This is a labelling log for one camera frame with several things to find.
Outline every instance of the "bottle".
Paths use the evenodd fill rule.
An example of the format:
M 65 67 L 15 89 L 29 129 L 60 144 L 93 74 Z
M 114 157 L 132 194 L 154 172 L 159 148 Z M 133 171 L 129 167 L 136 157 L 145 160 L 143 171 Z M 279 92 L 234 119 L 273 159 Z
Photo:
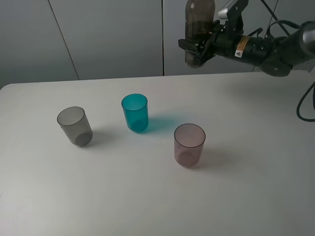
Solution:
M 186 4 L 185 38 L 197 42 L 204 34 L 212 31 L 212 22 L 215 15 L 216 4 L 214 0 L 188 0 Z M 193 64 L 194 54 L 186 52 L 185 62 L 190 67 Z

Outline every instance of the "cup rim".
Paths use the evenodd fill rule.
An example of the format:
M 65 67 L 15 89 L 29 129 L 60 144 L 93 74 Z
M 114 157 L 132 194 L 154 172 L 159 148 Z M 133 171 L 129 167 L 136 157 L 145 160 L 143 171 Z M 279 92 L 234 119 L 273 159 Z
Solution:
M 73 124 L 67 124 L 67 125 L 60 124 L 60 122 L 58 121 L 58 118 L 59 118 L 59 116 L 61 115 L 61 113 L 64 112 L 65 110 L 68 110 L 68 109 L 70 109 L 70 108 L 75 108 L 75 107 L 76 107 L 76 108 L 80 108 L 80 109 L 83 111 L 83 116 L 80 118 L 80 120 L 77 121 L 77 122 L 75 122 L 75 123 L 73 123 Z M 75 124 L 79 123 L 79 122 L 84 118 L 84 116 L 85 116 L 85 111 L 84 111 L 84 109 L 83 109 L 82 107 L 78 107 L 78 106 L 68 107 L 68 108 L 66 108 L 66 109 L 63 109 L 63 110 L 59 113 L 59 115 L 57 116 L 57 123 L 58 123 L 60 126 L 72 126 L 72 125 L 75 125 Z
M 130 109 L 125 108 L 125 107 L 123 106 L 123 101 L 124 101 L 127 97 L 132 96 L 132 95 L 141 95 L 141 96 L 143 96 L 143 97 L 146 99 L 145 105 L 144 105 L 143 107 L 137 109 L 137 110 L 130 110 Z M 146 97 L 145 95 L 143 95 L 143 94 L 140 94 L 140 93 L 132 93 L 132 94 L 129 94 L 129 95 L 127 95 L 126 97 L 124 97 L 124 98 L 122 99 L 122 107 L 123 107 L 126 111 L 129 111 L 129 112 L 136 112 L 136 111 L 139 111 L 139 110 L 145 108 L 147 105 L 148 105 L 148 99 L 147 99 L 147 97 Z
M 203 142 L 202 142 L 200 145 L 195 146 L 195 147 L 187 147 L 187 146 L 185 146 L 185 145 L 182 145 L 182 144 L 176 139 L 176 136 L 175 136 L 176 131 L 177 131 L 180 127 L 182 127 L 183 125 L 187 125 L 187 124 L 192 124 L 192 125 L 197 126 L 198 128 L 200 128 L 200 129 L 202 130 L 203 134 L 205 135 L 205 138 L 204 138 Z M 193 123 L 185 123 L 185 124 L 181 124 L 180 126 L 178 126 L 178 127 L 175 129 L 175 131 L 174 131 L 174 139 L 175 139 L 175 141 L 176 141 L 177 143 L 179 143 L 181 146 L 183 146 L 183 147 L 185 147 L 185 148 L 197 148 L 197 147 L 200 147 L 201 145 L 203 145 L 203 144 L 205 143 L 205 141 L 206 141 L 206 133 L 205 133 L 205 131 L 204 131 L 199 125 L 196 125 L 196 124 L 193 124 Z

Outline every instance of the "gray wall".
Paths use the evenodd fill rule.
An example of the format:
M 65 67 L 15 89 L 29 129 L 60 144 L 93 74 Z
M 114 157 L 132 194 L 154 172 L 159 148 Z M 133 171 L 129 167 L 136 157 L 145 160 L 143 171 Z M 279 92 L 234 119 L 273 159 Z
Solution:
M 234 62 L 221 57 L 215 57 L 208 61 L 200 69 L 192 69 L 185 64 L 185 52 L 178 47 L 177 40 L 185 37 L 185 6 L 187 0 L 164 0 L 164 61 L 166 75 L 185 75 L 185 74 L 209 74 L 209 73 L 232 73 L 250 72 L 253 66 Z M 228 0 L 216 0 L 216 14 Z M 267 0 L 268 5 L 279 19 L 291 20 L 296 23 L 315 20 L 314 9 L 315 1 L 312 0 Z M 264 36 L 269 23 L 272 20 L 270 13 L 260 0 L 250 0 L 248 7 L 243 13 L 244 30 L 248 34 L 255 29 L 262 27 Z M 278 26 L 272 28 L 275 36 L 284 35 Z M 315 60 L 297 66 L 295 69 L 310 71 L 315 66 Z
M 2 0 L 0 29 L 0 88 L 78 79 L 46 0 Z
M 51 0 L 62 35 L 48 0 L 3 0 L 0 88 L 10 83 L 160 76 L 162 16 L 165 75 L 252 71 L 251 65 L 221 57 L 198 70 L 186 66 L 177 43 L 185 37 L 186 2 L 163 0 L 162 12 L 161 0 Z M 216 12 L 226 2 L 216 0 Z M 267 2 L 280 19 L 315 20 L 315 1 Z M 245 33 L 266 30 L 272 20 L 260 0 L 250 0 L 243 16 Z M 278 26 L 272 33 L 284 34 Z M 314 66 L 315 60 L 296 69 L 311 71 Z
M 315 1 L 314 0 L 279 0 L 275 14 L 280 20 L 289 20 L 297 24 L 306 21 L 315 21 Z M 290 33 L 295 32 L 290 27 L 286 27 Z M 275 36 L 285 36 L 279 26 L 272 28 Z M 294 69 L 311 71 L 315 66 L 315 59 L 296 66 Z
M 161 76 L 161 0 L 50 0 L 80 79 Z
M 252 65 L 215 57 L 200 69 L 192 69 L 185 64 L 185 52 L 178 47 L 178 39 L 185 37 L 185 6 L 187 0 L 164 0 L 164 70 L 166 75 L 209 74 L 250 72 Z M 215 20 L 218 11 L 228 2 L 216 0 Z M 267 0 L 272 9 L 275 9 L 277 0 Z M 250 0 L 249 6 L 243 13 L 245 34 L 262 27 L 267 29 L 271 15 L 259 0 Z
M 313 70 L 311 71 L 311 75 L 313 75 L 313 77 L 315 77 L 315 67 L 314 67 Z

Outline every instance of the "teal cup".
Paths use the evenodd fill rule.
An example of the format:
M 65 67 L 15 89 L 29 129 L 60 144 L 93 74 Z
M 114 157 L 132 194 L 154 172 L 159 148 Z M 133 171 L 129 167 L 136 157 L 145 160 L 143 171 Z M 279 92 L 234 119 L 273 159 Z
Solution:
M 130 130 L 141 133 L 148 127 L 148 100 L 145 96 L 130 94 L 122 100 L 122 107 Z

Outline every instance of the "translucent cup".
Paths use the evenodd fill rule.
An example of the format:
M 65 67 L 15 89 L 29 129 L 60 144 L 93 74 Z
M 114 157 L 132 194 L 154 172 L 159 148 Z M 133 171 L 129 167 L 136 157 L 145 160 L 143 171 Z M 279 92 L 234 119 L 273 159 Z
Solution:
M 175 160 L 184 167 L 196 165 L 200 159 L 206 134 L 195 124 L 182 124 L 174 133 Z
M 122 100 L 122 107 L 130 130 L 140 133 L 148 127 L 148 100 L 145 96 L 130 94 Z
M 82 147 L 92 140 L 93 132 L 81 107 L 64 109 L 58 115 L 57 122 L 74 145 Z

